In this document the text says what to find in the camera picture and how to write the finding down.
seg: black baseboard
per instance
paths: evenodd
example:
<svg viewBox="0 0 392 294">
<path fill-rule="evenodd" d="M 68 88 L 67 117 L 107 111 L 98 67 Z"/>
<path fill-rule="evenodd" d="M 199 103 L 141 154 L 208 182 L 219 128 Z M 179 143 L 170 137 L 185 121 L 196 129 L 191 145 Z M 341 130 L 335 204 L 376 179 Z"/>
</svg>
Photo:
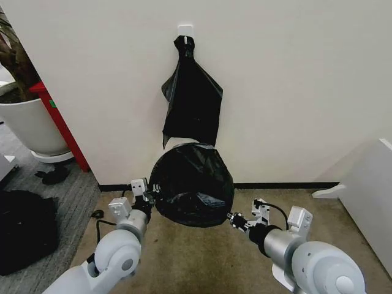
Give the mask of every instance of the black baseboard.
<svg viewBox="0 0 392 294">
<path fill-rule="evenodd" d="M 311 183 L 234 183 L 236 189 L 329 189 L 339 182 L 311 182 Z M 129 190 L 127 184 L 98 185 L 101 192 Z"/>
<path fill-rule="evenodd" d="M 236 189 L 329 189 L 339 182 L 311 183 L 234 183 Z"/>
<path fill-rule="evenodd" d="M 120 185 L 98 185 L 101 192 L 112 192 L 112 191 L 123 191 L 129 190 L 129 186 L 127 184 Z"/>
</svg>

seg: white plant pot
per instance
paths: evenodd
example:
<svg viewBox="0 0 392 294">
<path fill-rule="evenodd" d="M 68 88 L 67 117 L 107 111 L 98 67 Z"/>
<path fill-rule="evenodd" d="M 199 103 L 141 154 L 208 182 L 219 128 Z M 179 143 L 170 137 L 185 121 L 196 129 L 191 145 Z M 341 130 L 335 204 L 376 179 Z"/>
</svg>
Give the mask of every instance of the white plant pot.
<svg viewBox="0 0 392 294">
<path fill-rule="evenodd" d="M 41 99 L 15 104 L 0 104 L 0 118 L 18 139 L 40 157 L 61 157 L 62 161 L 72 157 L 67 143 L 57 129 Z"/>
</svg>

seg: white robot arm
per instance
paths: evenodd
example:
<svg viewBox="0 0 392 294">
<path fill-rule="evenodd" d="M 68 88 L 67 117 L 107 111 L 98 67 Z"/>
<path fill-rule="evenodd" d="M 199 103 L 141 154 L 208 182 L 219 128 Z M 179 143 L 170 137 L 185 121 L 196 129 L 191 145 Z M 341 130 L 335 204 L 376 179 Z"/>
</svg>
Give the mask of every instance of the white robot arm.
<svg viewBox="0 0 392 294">
<path fill-rule="evenodd" d="M 145 197 L 146 181 L 136 181 L 133 207 L 127 198 L 109 204 L 116 230 L 100 240 L 87 261 L 66 271 L 43 294 L 106 294 L 121 279 L 135 274 L 154 204 Z M 306 241 L 311 213 L 293 206 L 287 220 L 290 228 L 282 231 L 270 225 L 269 211 L 270 205 L 259 199 L 252 204 L 256 220 L 245 220 L 241 213 L 230 213 L 228 219 L 271 258 L 273 276 L 284 287 L 297 294 L 365 294 L 362 273 L 347 254 L 327 243 Z"/>
<path fill-rule="evenodd" d="M 286 231 L 270 225 L 269 211 L 268 203 L 255 199 L 256 220 L 247 221 L 241 213 L 227 217 L 271 258 L 273 276 L 283 286 L 300 294 L 365 294 L 361 270 L 346 253 L 327 243 L 306 241 L 313 218 L 309 211 L 293 206 Z"/>
</svg>

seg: red frame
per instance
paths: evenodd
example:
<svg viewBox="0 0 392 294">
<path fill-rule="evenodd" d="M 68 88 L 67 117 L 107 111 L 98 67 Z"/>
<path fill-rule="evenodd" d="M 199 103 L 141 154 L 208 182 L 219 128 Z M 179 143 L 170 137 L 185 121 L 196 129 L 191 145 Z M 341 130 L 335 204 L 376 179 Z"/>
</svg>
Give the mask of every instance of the red frame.
<svg viewBox="0 0 392 294">
<path fill-rule="evenodd" d="M 62 137 L 68 144 L 69 149 L 72 151 L 73 156 L 75 156 L 79 167 L 84 172 L 88 172 L 90 170 L 90 167 L 87 163 L 87 160 L 85 159 L 78 144 L 76 143 L 74 136 L 72 136 L 70 130 L 68 129 L 67 124 L 63 120 L 59 110 L 56 107 L 53 107 L 50 103 L 51 101 L 53 101 L 53 99 L 50 97 L 45 85 L 42 83 L 42 81 L 40 81 L 38 84 L 35 84 L 33 87 L 31 87 L 30 91 L 39 95 L 44 106 L 47 108 L 52 120 L 55 122 L 57 128 L 59 129 Z"/>
</svg>

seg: black bag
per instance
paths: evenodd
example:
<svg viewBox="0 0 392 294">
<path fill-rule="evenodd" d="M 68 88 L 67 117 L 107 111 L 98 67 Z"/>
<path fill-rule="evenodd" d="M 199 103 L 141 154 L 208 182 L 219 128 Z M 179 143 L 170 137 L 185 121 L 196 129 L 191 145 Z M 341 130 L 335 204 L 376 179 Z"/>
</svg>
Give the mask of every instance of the black bag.
<svg viewBox="0 0 392 294">
<path fill-rule="evenodd" d="M 191 227 L 220 225 L 231 211 L 233 178 L 218 151 L 201 143 L 178 145 L 155 164 L 149 189 L 161 215 Z"/>
<path fill-rule="evenodd" d="M 192 138 L 215 146 L 223 90 L 195 61 L 193 38 L 179 36 L 174 44 L 179 55 L 177 68 L 162 85 L 169 102 L 164 148 L 171 137 Z"/>
<path fill-rule="evenodd" d="M 22 190 L 0 191 L 0 275 L 18 271 L 58 246 L 53 198 Z"/>
</svg>

